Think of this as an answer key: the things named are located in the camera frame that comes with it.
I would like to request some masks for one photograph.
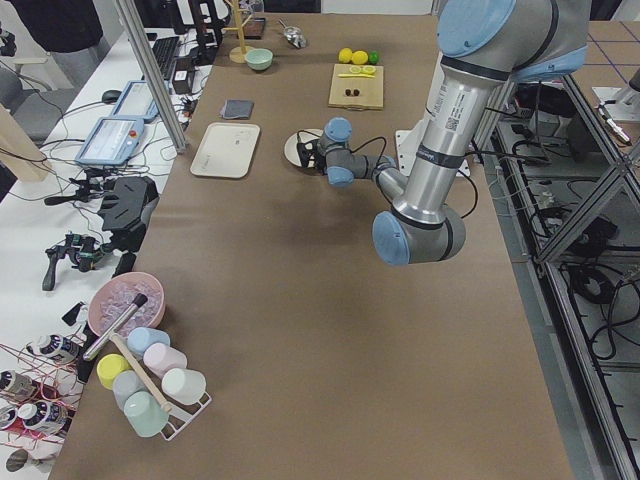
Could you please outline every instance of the brown tabletop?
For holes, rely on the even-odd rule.
[[[289,47],[270,16],[252,44],[275,62],[256,74],[226,58],[226,39],[136,265],[163,283],[161,327],[213,404],[172,442],[142,439],[94,375],[51,478],[573,478],[482,169],[462,252],[392,268],[371,241],[387,208],[377,189],[337,190],[284,158],[292,133],[336,115],[353,123],[353,146],[411,128],[435,19],[283,17],[310,46]],[[327,107],[345,46],[380,52],[384,110]],[[248,123],[262,129],[249,174],[196,178],[198,141],[232,98],[255,101]],[[450,204],[472,201],[457,180]]]

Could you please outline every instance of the green bowl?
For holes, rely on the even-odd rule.
[[[249,67],[259,72],[261,70],[266,70],[271,66],[271,62],[273,61],[273,52],[266,48],[254,48],[247,52],[244,59]]]

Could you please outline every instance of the white tray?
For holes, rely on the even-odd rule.
[[[191,173],[202,177],[244,177],[259,135],[258,125],[212,123],[191,163]]]

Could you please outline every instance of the yellow cup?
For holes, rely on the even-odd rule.
[[[107,390],[113,389],[113,382],[125,370],[131,370],[127,359],[117,353],[105,355],[98,362],[98,379]]]

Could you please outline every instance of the keyboard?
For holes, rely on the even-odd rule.
[[[160,67],[162,77],[167,81],[171,81],[171,76],[173,75],[179,41],[178,37],[159,38],[151,47],[153,56],[156,57],[156,62]]]

